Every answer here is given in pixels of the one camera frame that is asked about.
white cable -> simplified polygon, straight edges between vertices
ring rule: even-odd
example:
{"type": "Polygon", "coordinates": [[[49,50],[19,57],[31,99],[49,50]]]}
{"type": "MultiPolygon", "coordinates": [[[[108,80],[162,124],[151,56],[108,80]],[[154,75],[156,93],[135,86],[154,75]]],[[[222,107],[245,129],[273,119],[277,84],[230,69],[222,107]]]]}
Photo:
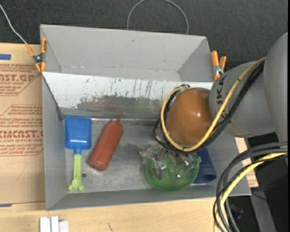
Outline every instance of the white cable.
{"type": "Polygon", "coordinates": [[[11,29],[13,30],[13,32],[26,44],[27,42],[24,40],[24,38],[23,37],[21,37],[20,36],[20,34],[18,33],[18,32],[16,32],[16,30],[14,29],[14,27],[12,26],[12,24],[11,24],[11,21],[10,21],[10,19],[9,19],[9,17],[8,17],[8,15],[6,14],[6,12],[5,12],[5,10],[4,10],[4,8],[2,7],[2,5],[0,4],[0,8],[1,8],[1,10],[2,10],[2,12],[4,13],[4,15],[5,15],[5,18],[7,19],[7,21],[8,21],[8,23],[9,23],[9,25],[10,25],[10,27],[11,27],[11,29]]]}
{"type": "MultiPolygon", "coordinates": [[[[130,11],[129,15],[128,15],[128,19],[127,19],[127,30],[129,30],[129,20],[130,20],[130,17],[131,17],[131,14],[132,12],[134,11],[134,9],[139,6],[142,2],[145,2],[145,1],[148,1],[148,0],[141,0],[139,1],[130,11]]],[[[186,21],[186,26],[187,26],[187,31],[186,31],[186,34],[188,34],[189,32],[189,23],[188,23],[188,19],[185,15],[185,13],[173,2],[169,1],[169,0],[160,0],[160,1],[164,1],[164,2],[167,2],[171,5],[173,5],[175,8],[177,8],[179,10],[179,12],[183,15],[183,17],[185,18],[185,21],[186,21]]]]}

white object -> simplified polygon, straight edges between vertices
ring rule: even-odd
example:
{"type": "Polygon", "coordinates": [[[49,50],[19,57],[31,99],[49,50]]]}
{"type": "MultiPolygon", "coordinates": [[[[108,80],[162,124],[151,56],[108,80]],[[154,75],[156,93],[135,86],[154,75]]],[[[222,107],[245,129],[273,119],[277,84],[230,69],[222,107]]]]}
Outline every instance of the white object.
{"type": "Polygon", "coordinates": [[[68,220],[59,221],[58,216],[41,217],[39,225],[40,232],[69,232],[68,220]]]}

wooden table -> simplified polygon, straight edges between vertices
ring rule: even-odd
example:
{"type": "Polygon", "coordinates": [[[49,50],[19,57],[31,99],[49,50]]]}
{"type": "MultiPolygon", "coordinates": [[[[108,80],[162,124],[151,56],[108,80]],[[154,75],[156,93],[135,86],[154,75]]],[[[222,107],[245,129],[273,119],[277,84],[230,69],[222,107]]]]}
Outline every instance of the wooden table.
{"type": "Polygon", "coordinates": [[[213,231],[214,198],[45,211],[44,203],[0,208],[0,232],[39,231],[39,218],[59,216],[70,232],[213,231]]]}

toy shovel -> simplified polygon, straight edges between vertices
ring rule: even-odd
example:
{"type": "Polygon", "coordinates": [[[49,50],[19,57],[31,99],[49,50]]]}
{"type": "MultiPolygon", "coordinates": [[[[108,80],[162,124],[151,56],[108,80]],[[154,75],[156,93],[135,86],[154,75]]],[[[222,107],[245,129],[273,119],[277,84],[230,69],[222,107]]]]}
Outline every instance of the toy shovel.
{"type": "Polygon", "coordinates": [[[85,189],[82,184],[82,150],[91,148],[91,119],[85,117],[66,116],[64,124],[64,144],[67,149],[74,150],[74,174],[68,190],[85,189]]]}

cardboard sheet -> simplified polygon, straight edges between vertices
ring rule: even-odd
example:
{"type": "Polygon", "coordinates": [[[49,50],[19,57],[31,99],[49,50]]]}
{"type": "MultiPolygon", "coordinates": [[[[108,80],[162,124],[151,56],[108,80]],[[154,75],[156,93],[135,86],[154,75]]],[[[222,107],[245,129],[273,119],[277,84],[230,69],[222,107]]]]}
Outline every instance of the cardboard sheet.
{"type": "Polygon", "coordinates": [[[11,54],[0,60],[0,204],[44,201],[41,74],[24,44],[0,54],[11,54]]]}

